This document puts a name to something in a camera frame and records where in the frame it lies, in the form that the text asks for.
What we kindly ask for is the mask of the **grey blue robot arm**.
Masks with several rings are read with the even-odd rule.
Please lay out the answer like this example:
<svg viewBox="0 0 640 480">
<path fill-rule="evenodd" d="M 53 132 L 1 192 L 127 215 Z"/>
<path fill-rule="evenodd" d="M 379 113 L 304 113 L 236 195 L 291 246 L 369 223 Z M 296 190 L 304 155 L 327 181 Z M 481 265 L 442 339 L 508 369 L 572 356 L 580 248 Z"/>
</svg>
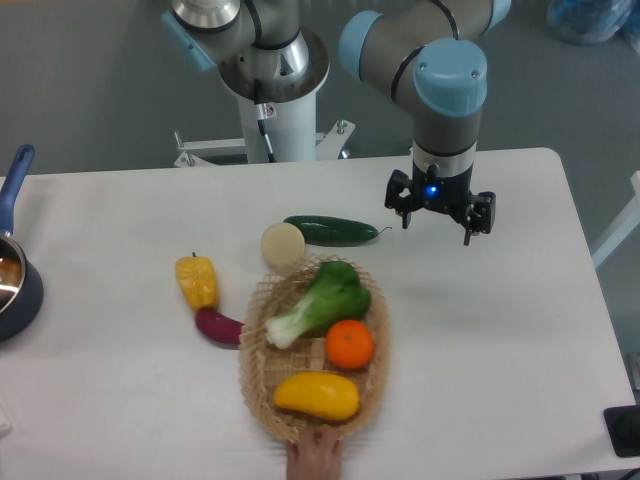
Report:
<svg viewBox="0 0 640 480">
<path fill-rule="evenodd" d="M 509 9 L 507 1 L 421 1 L 392 18 L 360 12 L 344 27 L 343 67 L 413 121 L 412 170 L 391 174 L 384 200 L 403 221 L 424 209 L 470 237 L 492 230 L 496 197 L 470 186 L 487 96 L 476 41 Z M 298 2 L 174 1 L 161 22 L 194 67 L 216 69 L 235 96 L 249 162 L 319 158 L 316 95 L 330 65 Z"/>
</svg>

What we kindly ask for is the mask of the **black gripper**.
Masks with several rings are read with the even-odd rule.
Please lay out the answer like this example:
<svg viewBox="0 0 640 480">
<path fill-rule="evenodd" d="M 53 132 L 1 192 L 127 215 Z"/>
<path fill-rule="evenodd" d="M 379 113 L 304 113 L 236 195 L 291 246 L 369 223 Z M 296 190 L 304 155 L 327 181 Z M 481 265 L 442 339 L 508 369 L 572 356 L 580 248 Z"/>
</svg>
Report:
<svg viewBox="0 0 640 480">
<path fill-rule="evenodd" d="M 463 244 L 471 238 L 492 232 L 496 213 L 496 194 L 491 191 L 471 194 L 473 166 L 454 176 L 444 176 L 440 166 L 430 165 L 426 172 L 413 165 L 412 175 L 395 169 L 388 182 L 384 205 L 409 227 L 412 212 L 427 209 L 452 216 L 463 216 Z"/>
</svg>

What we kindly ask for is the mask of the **bare human hand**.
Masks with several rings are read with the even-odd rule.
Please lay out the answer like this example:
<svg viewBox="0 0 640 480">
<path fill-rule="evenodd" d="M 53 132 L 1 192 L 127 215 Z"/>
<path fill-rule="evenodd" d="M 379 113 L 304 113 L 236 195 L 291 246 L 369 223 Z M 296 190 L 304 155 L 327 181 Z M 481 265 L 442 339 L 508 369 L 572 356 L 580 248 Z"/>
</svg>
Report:
<svg viewBox="0 0 640 480">
<path fill-rule="evenodd" d="M 286 442 L 288 480 L 337 480 L 342 475 L 344 443 L 336 428 L 322 425 L 299 433 L 297 442 Z"/>
</svg>

